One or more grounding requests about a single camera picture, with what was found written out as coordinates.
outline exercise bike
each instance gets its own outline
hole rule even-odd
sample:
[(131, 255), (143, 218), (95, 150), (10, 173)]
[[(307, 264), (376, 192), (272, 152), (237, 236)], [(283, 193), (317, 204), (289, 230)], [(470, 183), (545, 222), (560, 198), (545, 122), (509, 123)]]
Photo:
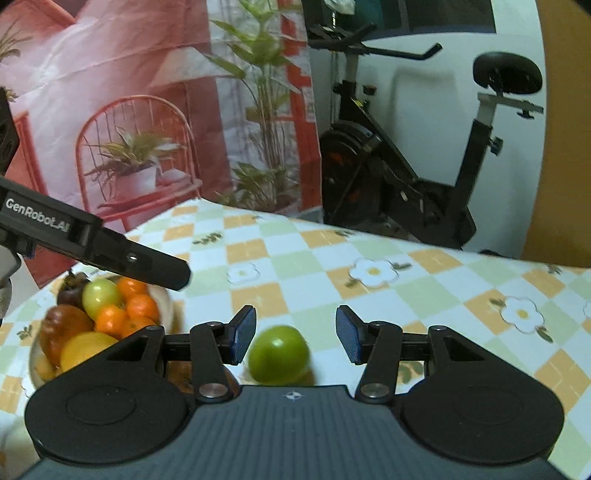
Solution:
[(344, 79), (333, 89), (340, 96), (338, 120), (320, 136), (324, 222), (369, 233), (377, 233), (376, 225), (394, 222), (422, 243), (461, 249), (476, 233), (468, 202), (482, 162), (489, 148), (499, 155), (503, 146), (500, 138), (491, 138), (496, 108), (516, 108), (524, 119), (533, 119), (532, 112), (543, 113), (538, 105), (505, 96), (539, 92), (542, 74), (533, 61), (517, 54), (478, 56), (474, 81), (494, 94), (478, 93), (480, 106), (455, 185), (425, 180), (356, 97), (358, 61), (362, 55), (425, 61), (443, 48), (437, 43), (415, 54), (363, 45), (363, 38), (375, 29), (374, 24), (354, 33), (321, 25), (308, 28), (311, 48), (346, 57)]

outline bike seat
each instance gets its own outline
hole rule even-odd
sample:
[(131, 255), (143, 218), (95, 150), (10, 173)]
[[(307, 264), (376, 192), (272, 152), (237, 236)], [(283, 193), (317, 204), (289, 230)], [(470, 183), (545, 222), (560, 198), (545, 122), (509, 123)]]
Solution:
[(528, 58), (515, 53), (490, 51), (474, 60), (474, 81), (496, 93), (530, 95), (542, 88), (542, 73)]

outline tablecloth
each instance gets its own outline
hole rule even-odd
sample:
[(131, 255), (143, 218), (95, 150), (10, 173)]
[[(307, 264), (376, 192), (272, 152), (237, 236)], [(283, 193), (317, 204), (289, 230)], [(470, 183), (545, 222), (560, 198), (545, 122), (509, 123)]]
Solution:
[[(341, 304), (366, 321), (388, 320), (406, 332), (451, 327), (556, 392), (566, 422), (550, 460), (572, 478), (591, 473), (591, 271), (430, 247), (202, 199), (128, 237), (189, 262), (190, 285), (171, 293), (182, 331), (227, 322), (244, 304), (254, 305), (259, 332), (292, 325), (303, 334), (316, 384), (353, 391), (361, 376), (363, 367), (349, 363), (335, 334)], [(53, 304), (49, 286), (0, 328), (0, 465), (27, 401), (21, 380), (30, 346)], [(233, 372), (248, 381), (241, 366)], [(418, 362), (402, 365), (401, 391), (422, 372)]]

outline orange wall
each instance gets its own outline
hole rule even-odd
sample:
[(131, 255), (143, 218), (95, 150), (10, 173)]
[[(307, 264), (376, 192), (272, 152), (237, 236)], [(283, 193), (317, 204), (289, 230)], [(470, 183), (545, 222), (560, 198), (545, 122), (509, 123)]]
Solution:
[(591, 267), (591, 17), (573, 0), (537, 4), (548, 79), (546, 135), (522, 257)]

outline red chair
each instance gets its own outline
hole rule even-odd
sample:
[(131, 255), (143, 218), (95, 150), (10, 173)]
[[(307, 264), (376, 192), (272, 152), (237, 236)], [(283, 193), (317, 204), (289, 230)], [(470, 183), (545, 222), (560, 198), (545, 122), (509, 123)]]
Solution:
[[(149, 169), (148, 176), (153, 173), (155, 183), (150, 184), (148, 179), (140, 185), (139, 193), (131, 196), (129, 188), (122, 189), (118, 183), (121, 179), (106, 173), (92, 173), (108, 161), (101, 154), (104, 152), (101, 145), (121, 142), (116, 127), (131, 135), (155, 133), (181, 146), (160, 160), (155, 173)], [(76, 167), (84, 209), (101, 217), (105, 223), (120, 220), (125, 231), (134, 227), (131, 217), (150, 211), (157, 215), (198, 197), (202, 185), (198, 178), (195, 141), (187, 119), (178, 107), (151, 95), (122, 97), (96, 112), (78, 135)]]

